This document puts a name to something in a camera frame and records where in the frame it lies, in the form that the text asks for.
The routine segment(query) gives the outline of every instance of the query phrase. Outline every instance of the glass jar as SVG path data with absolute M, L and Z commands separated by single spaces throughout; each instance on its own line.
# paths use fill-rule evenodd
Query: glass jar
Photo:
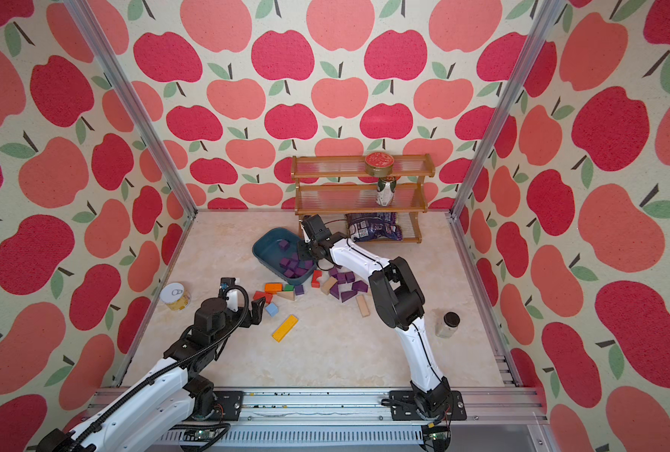
M 455 312 L 446 312 L 446 314 L 436 323 L 436 336 L 448 339 L 458 329 L 461 318 Z

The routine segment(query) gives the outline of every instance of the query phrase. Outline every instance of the beverage can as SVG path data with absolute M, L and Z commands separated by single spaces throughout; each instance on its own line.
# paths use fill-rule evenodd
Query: beverage can
M 378 205 L 386 207 L 393 201 L 395 195 L 396 180 L 394 176 L 380 177 L 378 179 L 378 195 L 376 200 Z

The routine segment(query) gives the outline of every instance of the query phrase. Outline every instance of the wooden shelf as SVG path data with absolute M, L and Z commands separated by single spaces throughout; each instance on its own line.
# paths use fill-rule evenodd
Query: wooden shelf
M 300 216 L 322 216 L 324 222 L 343 220 L 347 213 L 395 212 L 396 223 L 403 232 L 403 240 L 376 239 L 366 243 L 421 243 L 418 212 L 428 212 L 423 196 L 425 177 L 434 177 L 436 168 L 430 154 L 424 156 L 393 156 L 391 176 L 417 179 L 415 184 L 398 184 L 393 201 L 387 207 L 378 204 L 377 185 L 303 185 L 301 179 L 321 177 L 368 177 L 365 156 L 352 157 L 293 157 L 292 178 L 295 181 L 294 212 Z M 341 231 L 349 236 L 344 221 L 332 223 L 332 232 Z
M 422 185 L 398 184 L 387 207 L 376 201 L 376 185 L 300 185 L 295 194 L 295 214 L 427 212 Z
M 424 156 L 393 156 L 391 176 L 436 175 L 436 168 L 430 154 Z M 292 178 L 313 177 L 369 177 L 366 172 L 365 156 L 353 157 L 293 157 Z
M 328 224 L 330 232 L 342 232 L 343 234 L 350 236 L 350 233 L 347 228 L 347 222 L 339 221 L 345 220 L 344 214 L 333 214 L 326 213 L 321 215 L 323 222 L 327 223 L 328 221 L 335 221 L 335 223 Z M 361 245 L 367 245 L 368 243 L 421 243 L 422 235 L 421 228 L 418 225 L 418 213 L 417 212 L 400 212 L 397 214 L 396 224 L 400 226 L 401 232 L 403 232 L 403 240 L 390 240 L 390 239 L 375 239 L 369 241 L 359 242 Z

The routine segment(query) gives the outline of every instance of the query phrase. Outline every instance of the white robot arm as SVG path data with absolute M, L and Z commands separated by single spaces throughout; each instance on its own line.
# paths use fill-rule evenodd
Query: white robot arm
M 331 234 L 319 215 L 303 220 L 302 227 L 301 257 L 327 259 L 368 280 L 376 312 L 395 329 L 403 345 L 417 412 L 424 420 L 445 418 L 451 389 L 430 350 L 423 322 L 425 300 L 407 262 L 381 258 L 343 234 Z M 232 302 L 234 293 L 228 296 L 233 290 L 241 292 L 244 307 L 238 309 Z M 265 299 L 252 301 L 251 311 L 248 302 L 247 292 L 234 278 L 222 278 L 219 295 L 202 303 L 194 324 L 146 376 L 69 434 L 59 429 L 50 432 L 39 442 L 37 452 L 143 452 L 177 422 L 207 420 L 216 405 L 213 383 L 199 373 L 219 358 L 236 328 L 260 323 Z M 222 429 L 221 437 L 229 424 L 210 429 Z
M 410 366 L 415 402 L 424 418 L 442 417 L 451 390 L 430 350 L 423 321 L 425 298 L 403 258 L 388 260 L 359 247 L 342 233 L 332 234 L 320 215 L 303 219 L 307 251 L 317 260 L 344 266 L 370 283 L 381 320 L 395 328 Z

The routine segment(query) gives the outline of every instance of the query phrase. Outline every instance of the black cable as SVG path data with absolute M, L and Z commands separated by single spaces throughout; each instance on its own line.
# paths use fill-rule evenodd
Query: black cable
M 175 424 L 174 427 L 170 428 L 170 430 L 207 430 L 207 431 L 212 431 L 212 430 L 219 430 L 219 429 L 224 429 L 220 433 L 218 433 L 214 438 L 209 440 L 204 446 L 199 446 L 197 448 L 197 452 L 203 452 L 204 450 L 210 448 L 214 443 L 222 439 L 227 432 L 230 430 L 231 424 L 228 424 L 226 422 L 221 423 L 221 424 L 214 424 L 214 425 L 190 425 L 190 424 Z
M 125 393 L 122 396 L 121 399 L 119 399 L 118 401 L 116 401 L 112 405 L 111 408 L 107 409 L 104 413 L 101 414 L 101 416 L 99 416 L 97 418 L 97 420 L 95 420 L 88 427 L 86 427 L 86 429 L 84 429 L 84 431 L 81 432 L 81 435 L 77 436 L 76 440 L 74 440 L 74 442 L 71 443 L 71 445 L 68 447 L 67 452 L 73 452 L 73 450 L 76 448 L 76 446 L 80 446 L 81 443 L 84 441 L 84 439 L 86 439 L 89 435 L 101 430 L 102 424 L 115 411 L 117 411 L 119 408 L 121 408 L 125 403 L 127 403 L 131 399 L 131 397 L 133 397 L 136 393 L 141 391 L 143 388 L 145 388 L 148 385 L 153 385 L 154 382 L 156 381 L 156 379 L 159 378 L 161 375 L 164 375 L 167 372 L 169 372 L 170 370 L 175 369 L 177 367 L 184 368 L 189 363 L 194 361 L 196 358 L 198 358 L 198 357 L 200 357 L 204 354 L 209 353 L 210 351 L 212 351 L 213 348 L 216 348 L 218 345 L 220 345 L 220 343 L 222 341 L 229 338 L 229 336 L 234 332 L 234 330 L 236 330 L 237 327 L 239 327 L 242 324 L 242 322 L 245 321 L 245 318 L 247 317 L 248 304 L 249 304 L 249 295 L 243 287 L 241 287 L 241 286 L 230 286 L 229 289 L 230 290 L 232 290 L 232 289 L 239 290 L 242 293 L 242 295 L 245 297 L 245 305 L 242 308 L 242 312 L 240 313 L 240 317 L 237 319 L 237 322 L 234 324 L 234 326 L 226 334 L 224 334 L 224 336 L 222 336 L 222 338 L 217 339 L 212 344 L 209 344 L 207 347 L 202 348 L 201 350 L 199 350 L 197 353 L 195 353 L 191 357 L 185 358 L 182 361 L 175 362 L 173 364 L 170 364 L 169 366 L 166 366 L 166 367 L 156 371 L 154 374 L 152 374 L 149 377 L 147 377 L 146 379 L 144 379 L 141 383 L 134 386 L 131 391 Z

